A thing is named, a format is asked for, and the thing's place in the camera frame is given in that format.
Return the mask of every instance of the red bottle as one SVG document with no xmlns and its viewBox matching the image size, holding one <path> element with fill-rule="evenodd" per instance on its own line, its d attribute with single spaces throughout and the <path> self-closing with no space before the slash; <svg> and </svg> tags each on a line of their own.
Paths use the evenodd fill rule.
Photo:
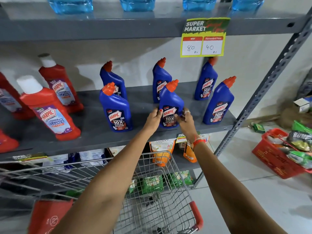
<svg viewBox="0 0 312 234">
<path fill-rule="evenodd" d="M 0 104 L 8 109 L 18 120 L 28 120 L 35 117 L 34 112 L 21 100 L 15 88 L 8 82 L 0 72 Z"/>
<path fill-rule="evenodd" d="M 54 90 L 42 87 L 32 75 L 22 76 L 17 82 L 24 91 L 20 99 L 55 133 L 58 140 L 72 140 L 80 136 L 80 129 L 74 125 Z"/>
<path fill-rule="evenodd" d="M 49 84 L 50 89 L 55 91 L 67 112 L 75 113 L 83 110 L 83 105 L 68 78 L 65 67 L 56 64 L 48 53 L 40 54 L 38 57 L 43 64 L 39 73 Z"/>
<path fill-rule="evenodd" d="M 0 153 L 6 153 L 18 147 L 18 142 L 0 130 Z"/>
</svg>

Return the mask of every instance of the white tile floor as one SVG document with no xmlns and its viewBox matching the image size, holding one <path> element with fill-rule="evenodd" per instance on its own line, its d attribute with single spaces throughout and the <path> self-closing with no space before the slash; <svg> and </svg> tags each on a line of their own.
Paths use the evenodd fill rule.
<svg viewBox="0 0 312 234">
<path fill-rule="evenodd" d="M 210 145 L 213 150 L 225 134 L 211 134 Z M 260 140 L 261 134 L 248 128 L 240 129 L 219 159 L 286 232 L 312 233 L 312 175 L 303 174 L 287 180 L 276 176 L 251 153 Z M 198 176 L 201 169 L 194 172 Z M 205 178 L 190 194 L 204 218 L 204 228 L 199 233 L 229 233 Z"/>
</svg>

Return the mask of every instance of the blue liquid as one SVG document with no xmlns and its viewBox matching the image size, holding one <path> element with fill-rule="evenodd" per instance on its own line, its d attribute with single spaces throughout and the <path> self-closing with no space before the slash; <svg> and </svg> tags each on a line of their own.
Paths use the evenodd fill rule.
<svg viewBox="0 0 312 234">
<path fill-rule="evenodd" d="M 57 14 L 81 14 L 93 11 L 92 0 L 48 0 Z"/>
<path fill-rule="evenodd" d="M 124 11 L 152 11 L 155 0 L 120 0 Z"/>
<path fill-rule="evenodd" d="M 185 11 L 211 11 L 216 4 L 216 0 L 183 0 Z"/>
<path fill-rule="evenodd" d="M 255 11 L 263 3 L 264 0 L 233 0 L 232 9 L 235 11 Z"/>
</svg>

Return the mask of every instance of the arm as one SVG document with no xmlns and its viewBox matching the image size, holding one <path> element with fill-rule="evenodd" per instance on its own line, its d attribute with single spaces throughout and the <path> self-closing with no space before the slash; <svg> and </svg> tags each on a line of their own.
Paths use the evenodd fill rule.
<svg viewBox="0 0 312 234">
<path fill-rule="evenodd" d="M 147 140 L 158 128 L 162 110 L 155 108 L 144 128 L 86 187 L 52 234 L 109 234 Z"/>
<path fill-rule="evenodd" d="M 186 139 L 193 143 L 197 135 L 189 112 L 178 117 Z M 204 142 L 198 143 L 194 153 L 205 175 L 213 198 L 231 233 L 286 232 L 264 211 L 248 189 L 229 172 Z"/>
</svg>

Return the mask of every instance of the white bottle cap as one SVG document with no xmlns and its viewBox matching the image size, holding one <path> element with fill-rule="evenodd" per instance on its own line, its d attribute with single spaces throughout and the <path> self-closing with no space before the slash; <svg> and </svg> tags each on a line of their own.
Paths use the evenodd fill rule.
<svg viewBox="0 0 312 234">
<path fill-rule="evenodd" d="M 32 75 L 24 75 L 16 81 L 26 94 L 35 94 L 43 89 L 42 85 Z"/>
<path fill-rule="evenodd" d="M 49 53 L 42 53 L 38 55 L 38 57 L 40 58 L 44 67 L 53 67 L 56 65 L 56 62 L 53 60 Z"/>
</svg>

